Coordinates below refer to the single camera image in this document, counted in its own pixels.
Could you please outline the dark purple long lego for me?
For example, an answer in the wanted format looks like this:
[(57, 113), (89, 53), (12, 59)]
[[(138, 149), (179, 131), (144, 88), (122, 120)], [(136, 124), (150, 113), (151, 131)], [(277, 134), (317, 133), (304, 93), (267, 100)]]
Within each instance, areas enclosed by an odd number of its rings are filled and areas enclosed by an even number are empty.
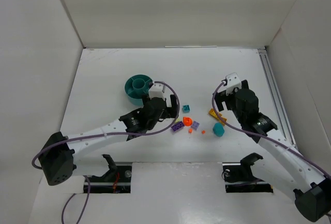
[(171, 129), (173, 132), (177, 132), (185, 127), (184, 123), (182, 121), (179, 121), (175, 123), (173, 126), (171, 126)]

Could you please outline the yellow long lego brick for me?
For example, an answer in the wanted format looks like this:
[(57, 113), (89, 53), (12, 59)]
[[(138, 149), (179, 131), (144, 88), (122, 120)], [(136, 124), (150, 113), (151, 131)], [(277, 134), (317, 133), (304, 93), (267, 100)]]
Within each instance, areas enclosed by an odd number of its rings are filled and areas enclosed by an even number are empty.
[(221, 121), (220, 118), (218, 117), (218, 115), (215, 113), (215, 111), (214, 111), (213, 108), (211, 108), (211, 109), (209, 110), (208, 114), (209, 114), (211, 117), (213, 117), (214, 119), (216, 119), (217, 121), (219, 121), (219, 122)]

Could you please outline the orange round lego piece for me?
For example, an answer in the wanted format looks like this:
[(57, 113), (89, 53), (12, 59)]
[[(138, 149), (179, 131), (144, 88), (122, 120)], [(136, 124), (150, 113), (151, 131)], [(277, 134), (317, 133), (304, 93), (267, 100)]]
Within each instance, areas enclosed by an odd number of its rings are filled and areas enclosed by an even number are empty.
[(183, 117), (183, 123), (185, 126), (191, 126), (193, 123), (193, 120), (190, 117)]

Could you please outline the light purple square lego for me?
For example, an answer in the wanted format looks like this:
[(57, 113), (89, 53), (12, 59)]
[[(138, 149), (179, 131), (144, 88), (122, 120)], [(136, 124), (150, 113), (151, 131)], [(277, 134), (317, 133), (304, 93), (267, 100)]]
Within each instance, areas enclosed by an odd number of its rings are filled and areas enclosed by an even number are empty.
[(198, 127), (199, 127), (200, 123), (196, 122), (196, 121), (193, 121), (192, 125), (191, 125), (191, 128), (194, 129), (194, 130), (197, 130)]

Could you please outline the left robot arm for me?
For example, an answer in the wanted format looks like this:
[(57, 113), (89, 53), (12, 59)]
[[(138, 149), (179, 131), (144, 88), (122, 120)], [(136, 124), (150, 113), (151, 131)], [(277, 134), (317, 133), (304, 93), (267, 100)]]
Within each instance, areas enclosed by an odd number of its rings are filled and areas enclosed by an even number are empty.
[(60, 131), (52, 134), (37, 160), (47, 183), (56, 186), (69, 179), (78, 169), (86, 174), (86, 166), (79, 161), (87, 154), (120, 142), (127, 142), (142, 136), (152, 136), (152, 129), (167, 118), (176, 119), (179, 101), (175, 94), (170, 96), (171, 105), (165, 99), (147, 98), (143, 107), (133, 110), (115, 121), (82, 133), (64, 136)]

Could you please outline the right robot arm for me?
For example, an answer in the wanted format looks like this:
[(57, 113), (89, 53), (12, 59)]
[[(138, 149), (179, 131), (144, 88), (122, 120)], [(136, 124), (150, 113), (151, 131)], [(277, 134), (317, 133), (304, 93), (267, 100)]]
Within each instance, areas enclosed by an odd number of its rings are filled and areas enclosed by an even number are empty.
[(268, 168), (264, 156), (251, 153), (236, 165), (223, 166), (224, 180), (236, 185), (243, 183), (243, 187), (264, 181), (288, 196), (310, 222), (330, 216), (330, 174), (305, 158), (287, 141), (277, 125), (260, 112), (259, 100), (246, 80), (233, 74), (222, 80), (220, 86), (225, 88), (224, 91), (215, 90), (212, 96), (215, 113), (232, 111), (240, 127), (225, 125), (246, 134), (285, 170), (278, 173)]

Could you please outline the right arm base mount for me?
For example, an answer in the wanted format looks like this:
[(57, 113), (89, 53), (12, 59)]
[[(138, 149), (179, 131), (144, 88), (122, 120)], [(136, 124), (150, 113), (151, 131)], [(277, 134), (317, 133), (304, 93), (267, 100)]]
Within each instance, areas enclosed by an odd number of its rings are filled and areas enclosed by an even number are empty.
[(240, 162), (223, 162), (221, 176), (225, 183), (226, 193), (274, 193), (270, 184), (252, 174), (251, 167), (262, 159), (261, 155), (252, 153)]

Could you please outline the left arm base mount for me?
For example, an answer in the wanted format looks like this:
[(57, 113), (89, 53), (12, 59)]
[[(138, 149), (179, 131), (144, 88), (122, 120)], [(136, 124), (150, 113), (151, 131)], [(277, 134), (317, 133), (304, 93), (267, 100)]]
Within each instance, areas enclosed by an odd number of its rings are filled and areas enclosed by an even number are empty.
[(102, 157), (108, 168), (100, 176), (88, 176), (90, 193), (120, 194), (131, 192), (132, 163), (115, 162), (109, 154)]

